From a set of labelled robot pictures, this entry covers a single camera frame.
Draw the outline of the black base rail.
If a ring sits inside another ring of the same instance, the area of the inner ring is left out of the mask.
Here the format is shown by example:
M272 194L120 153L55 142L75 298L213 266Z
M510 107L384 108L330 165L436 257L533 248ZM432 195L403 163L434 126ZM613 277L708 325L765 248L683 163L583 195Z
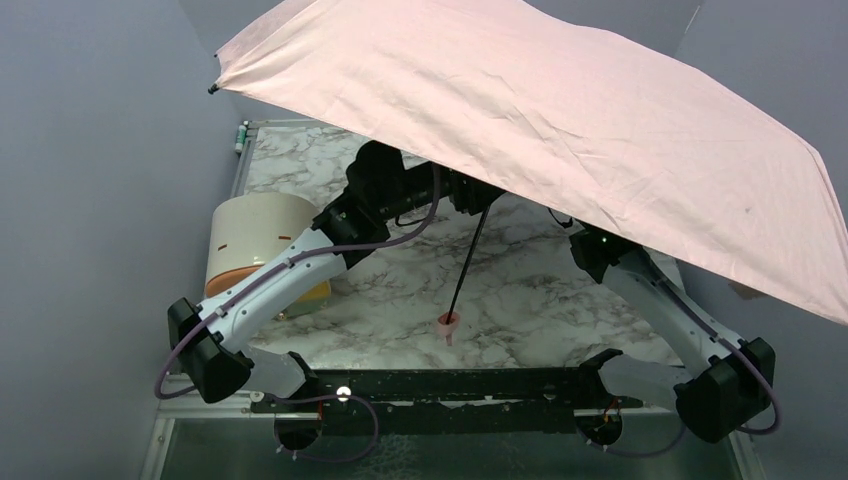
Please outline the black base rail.
M250 410L327 436L575 432L575 415L614 402L588 367L317 370L287 405Z

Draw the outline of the pink folding umbrella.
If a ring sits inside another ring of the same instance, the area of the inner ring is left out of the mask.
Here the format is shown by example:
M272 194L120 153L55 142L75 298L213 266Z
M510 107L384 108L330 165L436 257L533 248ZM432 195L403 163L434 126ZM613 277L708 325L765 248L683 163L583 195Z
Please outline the pink folding umbrella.
M216 56L221 90L847 321L846 223L819 152L624 36L523 1L284 1Z

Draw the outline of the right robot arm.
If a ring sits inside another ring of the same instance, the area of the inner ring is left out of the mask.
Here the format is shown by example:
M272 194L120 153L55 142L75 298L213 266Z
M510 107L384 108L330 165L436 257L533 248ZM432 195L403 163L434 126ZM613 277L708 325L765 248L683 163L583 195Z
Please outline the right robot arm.
M768 435L781 426L776 354L768 342L746 340L716 321L643 246L590 225L569 241L576 266L630 305L681 362L648 362L609 349L587 363L608 395L673 412L709 443L735 431Z

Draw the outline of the green white marker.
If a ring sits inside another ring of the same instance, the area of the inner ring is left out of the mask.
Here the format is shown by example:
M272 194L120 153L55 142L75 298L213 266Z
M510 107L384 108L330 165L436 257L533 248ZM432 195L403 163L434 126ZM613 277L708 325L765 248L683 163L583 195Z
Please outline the green white marker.
M241 124L238 126L237 137L234 145L234 151L238 155L240 155L244 150L247 130L248 127L246 124Z

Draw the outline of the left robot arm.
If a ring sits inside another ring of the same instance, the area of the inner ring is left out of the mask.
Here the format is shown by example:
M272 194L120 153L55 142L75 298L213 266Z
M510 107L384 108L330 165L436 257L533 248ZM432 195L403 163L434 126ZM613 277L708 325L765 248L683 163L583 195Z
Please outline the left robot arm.
M244 350L273 317L313 287L350 270L383 248L422 233L441 199L460 213L483 213L503 189L426 161L406 168L400 149L370 140L346 169L342 193L270 262L223 292L167 310L171 353L208 404L248 383L257 369Z

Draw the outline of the cream cylindrical umbrella bin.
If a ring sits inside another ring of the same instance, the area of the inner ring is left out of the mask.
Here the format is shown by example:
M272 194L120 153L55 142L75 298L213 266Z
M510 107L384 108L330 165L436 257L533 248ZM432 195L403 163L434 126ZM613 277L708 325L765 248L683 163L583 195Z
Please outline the cream cylindrical umbrella bin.
M213 212L204 295L232 287L290 247L319 210L309 200L280 192L231 198Z

